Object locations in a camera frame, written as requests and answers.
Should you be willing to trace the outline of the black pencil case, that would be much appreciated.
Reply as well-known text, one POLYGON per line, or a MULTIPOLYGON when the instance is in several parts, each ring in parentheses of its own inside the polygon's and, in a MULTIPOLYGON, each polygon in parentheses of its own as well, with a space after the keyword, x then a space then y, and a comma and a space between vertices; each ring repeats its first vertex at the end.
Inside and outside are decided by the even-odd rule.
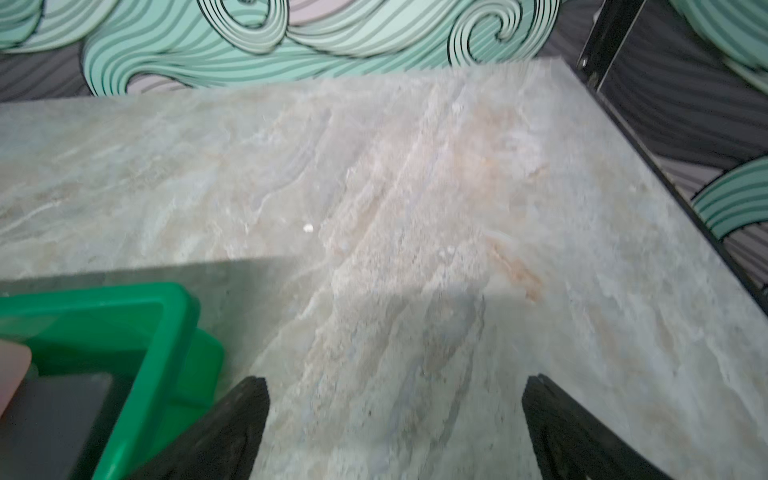
POLYGON ((108 373, 24 380, 1 416, 1 477, 92 478, 124 399, 108 373))

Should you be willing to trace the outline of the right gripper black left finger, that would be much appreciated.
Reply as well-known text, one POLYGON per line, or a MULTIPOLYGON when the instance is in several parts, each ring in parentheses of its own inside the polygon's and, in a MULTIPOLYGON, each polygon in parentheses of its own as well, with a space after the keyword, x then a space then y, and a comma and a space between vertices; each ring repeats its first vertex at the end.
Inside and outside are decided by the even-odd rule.
POLYGON ((131 479, 248 479, 266 427, 264 378, 248 376, 131 479))

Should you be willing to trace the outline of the green plastic storage tray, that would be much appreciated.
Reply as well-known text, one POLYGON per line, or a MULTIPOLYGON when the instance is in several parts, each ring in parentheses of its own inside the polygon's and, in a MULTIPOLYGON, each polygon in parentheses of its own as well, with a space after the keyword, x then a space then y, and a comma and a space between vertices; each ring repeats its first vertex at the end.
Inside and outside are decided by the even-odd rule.
POLYGON ((221 343, 176 283, 23 294, 1 300, 1 337, 31 350, 42 375, 107 372, 131 381, 95 472, 122 479, 213 405, 221 343))

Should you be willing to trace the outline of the translucent pink pencil case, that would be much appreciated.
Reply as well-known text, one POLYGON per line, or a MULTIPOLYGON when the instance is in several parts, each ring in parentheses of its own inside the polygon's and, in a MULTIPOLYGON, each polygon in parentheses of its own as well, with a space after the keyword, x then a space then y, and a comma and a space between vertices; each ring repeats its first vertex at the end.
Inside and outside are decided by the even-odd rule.
POLYGON ((28 346, 0 341, 0 414, 5 412, 27 375, 31 360, 28 346))

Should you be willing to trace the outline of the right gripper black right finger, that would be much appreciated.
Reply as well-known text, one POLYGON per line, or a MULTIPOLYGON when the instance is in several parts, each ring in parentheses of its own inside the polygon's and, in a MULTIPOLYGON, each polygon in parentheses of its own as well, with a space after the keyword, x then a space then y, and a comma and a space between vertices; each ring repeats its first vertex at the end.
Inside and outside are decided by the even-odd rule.
POLYGON ((544 479, 669 477, 545 375, 527 379, 522 408, 544 479))

